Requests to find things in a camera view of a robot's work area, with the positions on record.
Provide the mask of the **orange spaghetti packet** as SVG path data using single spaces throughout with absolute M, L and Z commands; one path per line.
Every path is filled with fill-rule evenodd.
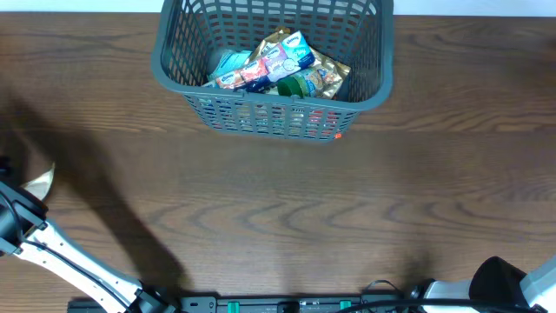
M 225 102 L 200 103 L 195 112 L 219 131 L 288 139 L 339 139 L 356 117 L 353 113 L 283 104 Z

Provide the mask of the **green lid jar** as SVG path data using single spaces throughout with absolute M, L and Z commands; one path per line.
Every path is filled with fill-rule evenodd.
M 284 77 L 276 84 L 280 96 L 320 97 L 324 90 L 323 70 L 308 68 Z

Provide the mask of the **grey plastic slotted basket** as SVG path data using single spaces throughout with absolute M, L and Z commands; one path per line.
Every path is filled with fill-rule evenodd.
M 334 100 L 207 87 L 209 59 L 220 48 L 254 50 L 279 26 L 350 67 Z M 151 68 L 214 130 L 329 142 L 387 100 L 393 62 L 392 0 L 166 0 Z

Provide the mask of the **gold foil food pouch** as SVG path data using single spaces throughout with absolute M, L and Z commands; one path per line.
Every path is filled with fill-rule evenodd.
M 274 33 L 270 34 L 268 37 L 264 38 L 261 41 L 259 46 L 251 54 L 249 60 L 246 63 L 248 63 L 249 61 L 253 61 L 260 54 L 259 50 L 261 50 L 262 47 L 266 44 L 266 41 L 268 41 L 269 43 L 276 43 L 282 37 L 285 37 L 286 35 L 290 35 L 290 34 L 293 34 L 290 32 L 290 29 L 285 27 L 278 28 Z M 343 81 L 345 80 L 345 78 L 347 78 L 351 68 L 346 66 L 343 63 L 339 63 L 334 59 L 321 54 L 311 46 L 310 49 L 314 53 L 315 61 L 308 68 L 317 68 L 319 70 L 323 70 L 324 72 L 322 78 L 324 80 L 325 85 L 324 85 L 323 94 L 320 96 L 320 98 L 331 99 L 339 91 L 340 87 L 343 84 Z M 269 85 L 271 87 L 269 91 L 279 94 L 276 84 L 277 83 L 273 83 Z

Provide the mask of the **Kleenex tissue multipack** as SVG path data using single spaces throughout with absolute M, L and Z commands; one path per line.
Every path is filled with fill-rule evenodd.
M 314 53 L 300 31 L 266 44 L 260 54 L 242 67 L 209 80 L 203 87 L 263 92 L 269 85 L 310 67 Z

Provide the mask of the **teal snack packet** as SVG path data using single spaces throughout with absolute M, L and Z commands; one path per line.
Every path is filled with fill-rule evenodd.
M 250 50 L 231 50 L 220 48 L 214 51 L 208 59 L 208 80 L 216 80 L 232 70 L 241 68 L 251 56 Z

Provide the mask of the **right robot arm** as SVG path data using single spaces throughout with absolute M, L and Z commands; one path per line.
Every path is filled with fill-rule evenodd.
M 555 259 L 526 273 L 498 256 L 488 258 L 468 280 L 430 279 L 414 288 L 415 299 L 464 299 L 555 313 Z

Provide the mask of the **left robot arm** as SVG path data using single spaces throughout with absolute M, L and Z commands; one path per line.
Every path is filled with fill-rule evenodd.
M 7 180 L 8 161 L 1 161 L 1 254 L 38 265 L 91 299 L 69 303 L 68 312 L 177 312 L 177 305 L 159 291 L 94 258 L 46 217 L 43 200 L 54 171 L 18 186 Z

